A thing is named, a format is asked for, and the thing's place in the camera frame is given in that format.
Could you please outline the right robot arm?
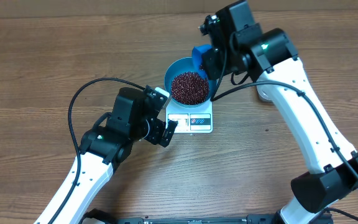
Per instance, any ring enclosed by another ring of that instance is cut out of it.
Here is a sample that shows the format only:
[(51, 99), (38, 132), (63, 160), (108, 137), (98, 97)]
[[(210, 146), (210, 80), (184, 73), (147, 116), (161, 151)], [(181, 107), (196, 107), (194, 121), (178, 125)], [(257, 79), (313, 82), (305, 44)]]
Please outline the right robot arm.
[(329, 223), (333, 204), (358, 189), (358, 152), (340, 133), (308, 81), (293, 42), (282, 29), (264, 32), (247, 1), (232, 3), (199, 27), (211, 39), (200, 67), (210, 80), (244, 74), (234, 91), (256, 86), (287, 123), (307, 171), (291, 181), (293, 199), (272, 223)]

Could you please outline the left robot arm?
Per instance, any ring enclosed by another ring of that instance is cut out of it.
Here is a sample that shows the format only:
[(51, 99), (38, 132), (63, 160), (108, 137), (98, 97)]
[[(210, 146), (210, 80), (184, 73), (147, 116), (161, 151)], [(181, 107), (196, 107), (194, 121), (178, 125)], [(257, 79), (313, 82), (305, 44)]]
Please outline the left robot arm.
[(36, 222), (79, 223), (135, 142), (145, 139), (153, 145), (168, 146), (177, 122), (164, 122), (157, 116), (169, 101), (170, 94), (159, 87), (121, 88), (112, 111), (84, 133), (80, 157)]

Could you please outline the blue plastic measuring scoop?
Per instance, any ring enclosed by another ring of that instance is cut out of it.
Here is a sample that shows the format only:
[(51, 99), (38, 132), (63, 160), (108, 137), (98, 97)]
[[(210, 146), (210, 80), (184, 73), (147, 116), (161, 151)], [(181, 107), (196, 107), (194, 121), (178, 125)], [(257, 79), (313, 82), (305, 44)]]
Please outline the blue plastic measuring scoop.
[(202, 78), (208, 77), (206, 72), (200, 68), (200, 66), (202, 66), (203, 63), (202, 55), (210, 49), (212, 49), (212, 46), (206, 44), (206, 45), (193, 47), (193, 50), (191, 52), (191, 58), (192, 58), (194, 69)]

